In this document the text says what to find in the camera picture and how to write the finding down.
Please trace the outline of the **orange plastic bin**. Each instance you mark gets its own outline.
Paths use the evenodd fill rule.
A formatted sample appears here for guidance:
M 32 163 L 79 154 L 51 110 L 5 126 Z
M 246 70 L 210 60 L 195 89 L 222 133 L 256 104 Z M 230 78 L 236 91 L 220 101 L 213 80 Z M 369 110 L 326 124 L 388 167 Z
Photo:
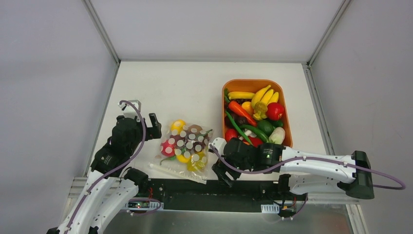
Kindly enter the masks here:
M 282 88 L 264 79 L 233 79 L 222 89 L 222 137 L 230 129 L 234 135 L 245 137 L 251 131 L 262 142 L 271 141 L 272 131 L 283 128 L 284 140 L 276 143 L 292 147 L 290 126 Z

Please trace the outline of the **yellow banana bunch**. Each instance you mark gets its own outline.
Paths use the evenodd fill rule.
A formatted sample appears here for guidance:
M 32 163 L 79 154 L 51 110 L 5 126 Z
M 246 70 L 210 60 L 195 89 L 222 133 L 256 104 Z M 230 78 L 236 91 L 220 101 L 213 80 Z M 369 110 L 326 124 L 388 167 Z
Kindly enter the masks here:
M 267 118 L 267 105 L 272 102 L 278 102 L 279 96 L 279 92 L 271 89 L 271 85 L 267 85 L 266 87 L 263 87 L 258 92 L 256 92 L 251 101 L 251 106 L 253 108 L 253 118 L 255 120 L 263 120 Z

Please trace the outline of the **orange chili pepper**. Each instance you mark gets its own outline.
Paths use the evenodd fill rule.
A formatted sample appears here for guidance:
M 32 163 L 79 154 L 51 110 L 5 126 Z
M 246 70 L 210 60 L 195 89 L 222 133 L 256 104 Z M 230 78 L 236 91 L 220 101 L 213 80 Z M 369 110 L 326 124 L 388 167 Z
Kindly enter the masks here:
M 231 101 L 231 102 L 228 104 L 228 108 L 229 108 L 232 112 L 234 112 L 235 114 L 237 114 L 238 116 L 245 117 L 246 120 L 247 120 L 247 122 L 248 122 L 250 125 L 252 125 L 252 126 L 254 126 L 254 127 L 257 126 L 257 123 L 256 123 L 255 119 L 254 119 L 244 108 L 242 108 L 242 106 L 241 106 L 239 103 L 237 103 L 237 102 L 235 102 L 235 101 Z

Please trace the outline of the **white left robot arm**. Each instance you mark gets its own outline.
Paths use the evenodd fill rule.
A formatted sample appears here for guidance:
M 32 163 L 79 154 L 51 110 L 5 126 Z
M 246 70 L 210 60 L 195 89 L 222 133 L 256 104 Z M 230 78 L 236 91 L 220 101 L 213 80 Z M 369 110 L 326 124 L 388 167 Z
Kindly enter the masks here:
M 102 234 L 129 200 L 148 193 L 149 176 L 130 168 L 116 190 L 108 199 L 104 198 L 138 145 L 161 138 L 161 123 L 156 114 L 150 113 L 149 118 L 151 127 L 147 127 L 139 115 L 116 118 L 111 137 L 94 156 L 91 172 L 75 206 L 63 223 L 47 231 L 49 234 Z

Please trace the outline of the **green avocado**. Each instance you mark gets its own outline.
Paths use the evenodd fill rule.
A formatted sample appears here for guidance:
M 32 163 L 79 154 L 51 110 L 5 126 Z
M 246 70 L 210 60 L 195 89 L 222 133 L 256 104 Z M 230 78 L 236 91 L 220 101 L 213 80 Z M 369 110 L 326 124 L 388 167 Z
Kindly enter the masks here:
M 268 137 L 273 133 L 275 129 L 271 122 L 265 119 L 257 122 L 257 128 L 265 133 Z

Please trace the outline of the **yellow bell pepper slice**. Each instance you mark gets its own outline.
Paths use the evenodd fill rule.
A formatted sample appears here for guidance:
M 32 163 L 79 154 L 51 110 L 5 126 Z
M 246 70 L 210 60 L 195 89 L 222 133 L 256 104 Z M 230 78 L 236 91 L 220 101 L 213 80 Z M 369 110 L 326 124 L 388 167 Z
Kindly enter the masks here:
M 196 152 L 187 163 L 187 170 L 191 172 L 204 172 L 207 164 L 207 155 L 204 152 Z

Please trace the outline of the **red chili pepper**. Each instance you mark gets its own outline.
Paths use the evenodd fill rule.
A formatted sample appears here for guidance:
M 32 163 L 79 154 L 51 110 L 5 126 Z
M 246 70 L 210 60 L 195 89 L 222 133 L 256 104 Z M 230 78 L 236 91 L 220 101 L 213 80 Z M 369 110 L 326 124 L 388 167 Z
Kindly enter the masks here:
M 249 137 L 249 139 L 254 147 L 259 147 L 263 144 L 263 141 L 258 137 Z

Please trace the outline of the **red apple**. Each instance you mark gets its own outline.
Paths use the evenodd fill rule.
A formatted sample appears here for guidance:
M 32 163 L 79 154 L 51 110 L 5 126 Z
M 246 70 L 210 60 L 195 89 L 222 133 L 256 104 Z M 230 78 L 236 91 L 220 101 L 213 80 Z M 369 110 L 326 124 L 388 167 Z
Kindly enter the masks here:
M 175 156 L 175 143 L 174 138 L 164 139 L 161 143 L 161 154 L 166 157 Z

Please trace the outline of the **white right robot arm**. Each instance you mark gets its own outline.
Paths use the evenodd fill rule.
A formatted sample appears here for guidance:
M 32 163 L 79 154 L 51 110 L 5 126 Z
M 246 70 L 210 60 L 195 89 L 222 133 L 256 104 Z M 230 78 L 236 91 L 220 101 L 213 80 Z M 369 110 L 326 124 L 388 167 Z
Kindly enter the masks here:
M 241 174 L 279 173 L 277 195 L 284 200 L 312 192 L 340 192 L 352 198 L 373 199 L 371 164 L 364 151 L 331 156 L 263 143 L 257 147 L 238 138 L 215 138 L 208 150 L 219 160 L 215 173 L 228 186 Z

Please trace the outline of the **long green chili pepper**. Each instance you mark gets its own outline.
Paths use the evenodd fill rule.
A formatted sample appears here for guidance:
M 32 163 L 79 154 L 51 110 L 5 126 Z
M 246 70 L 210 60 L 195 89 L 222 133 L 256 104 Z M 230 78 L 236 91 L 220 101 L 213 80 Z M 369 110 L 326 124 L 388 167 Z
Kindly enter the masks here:
M 172 137 L 171 137 L 171 134 L 172 134 L 172 132 L 167 135 L 166 139 L 172 138 Z M 208 144 L 209 144 L 212 136 L 213 136 L 213 130 L 212 130 L 212 129 L 207 130 L 207 137 L 206 137 L 206 140 L 205 140 L 206 145 L 205 145 L 204 150 L 202 150 L 202 152 L 204 152 L 205 154 L 207 154 L 207 146 L 208 146 Z M 163 158 L 161 159 L 160 162 L 162 163 L 162 162 L 167 161 L 167 160 L 176 160 L 176 161 L 178 161 L 177 158 L 176 158 L 176 155 L 179 155 L 179 154 L 181 154 L 181 153 L 182 153 L 182 152 L 181 152 L 180 150 L 178 150 L 178 149 L 175 148 L 175 156 L 166 157 L 166 156 L 164 156 L 164 155 L 161 154 L 161 156 L 162 156 Z

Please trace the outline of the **dark grape bunch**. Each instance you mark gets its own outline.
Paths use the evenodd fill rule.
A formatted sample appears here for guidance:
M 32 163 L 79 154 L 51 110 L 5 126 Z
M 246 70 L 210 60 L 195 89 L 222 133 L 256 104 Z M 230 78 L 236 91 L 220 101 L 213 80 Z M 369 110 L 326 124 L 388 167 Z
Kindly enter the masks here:
M 175 148 L 183 152 L 201 152 L 205 148 L 207 129 L 200 125 L 185 125 L 180 134 L 172 133 L 171 137 L 176 140 Z

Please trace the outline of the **yellow chili pepper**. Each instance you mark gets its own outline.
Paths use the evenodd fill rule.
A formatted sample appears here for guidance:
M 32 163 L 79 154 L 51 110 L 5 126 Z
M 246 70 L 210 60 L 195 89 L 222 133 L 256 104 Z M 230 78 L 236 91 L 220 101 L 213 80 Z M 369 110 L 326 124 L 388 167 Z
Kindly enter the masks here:
M 190 152 L 184 152 L 184 153 L 181 153 L 179 155 L 176 155 L 176 158 L 181 163 L 188 163 L 191 159 L 191 153 Z

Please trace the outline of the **yellow lemon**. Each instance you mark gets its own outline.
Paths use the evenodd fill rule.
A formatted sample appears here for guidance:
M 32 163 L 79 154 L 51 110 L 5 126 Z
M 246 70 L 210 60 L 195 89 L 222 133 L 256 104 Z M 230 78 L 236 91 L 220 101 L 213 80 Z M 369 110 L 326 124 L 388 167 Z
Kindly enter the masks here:
M 170 125 L 170 131 L 172 133 L 177 133 L 180 134 L 180 132 L 183 130 L 184 126 L 186 125 L 186 122 L 182 119 L 175 120 L 171 125 Z

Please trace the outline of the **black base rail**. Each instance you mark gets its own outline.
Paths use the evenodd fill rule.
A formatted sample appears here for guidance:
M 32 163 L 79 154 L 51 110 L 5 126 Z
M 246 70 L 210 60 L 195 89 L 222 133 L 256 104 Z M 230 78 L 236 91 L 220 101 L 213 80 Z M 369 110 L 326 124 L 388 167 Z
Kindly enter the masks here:
M 165 210 L 258 213 L 262 205 L 303 201 L 304 195 L 279 192 L 272 181 L 234 181 L 228 187 L 217 180 L 206 184 L 183 179 L 150 179 L 138 197 L 154 198 Z

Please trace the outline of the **clear zip top bag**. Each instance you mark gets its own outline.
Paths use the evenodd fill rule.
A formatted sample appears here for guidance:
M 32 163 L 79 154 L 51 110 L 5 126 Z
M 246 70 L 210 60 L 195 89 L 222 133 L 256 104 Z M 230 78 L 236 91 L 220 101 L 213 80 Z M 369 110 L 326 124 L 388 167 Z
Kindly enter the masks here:
M 182 119 L 172 121 L 164 132 L 159 154 L 149 167 L 179 179 L 207 183 L 208 145 L 214 129 Z

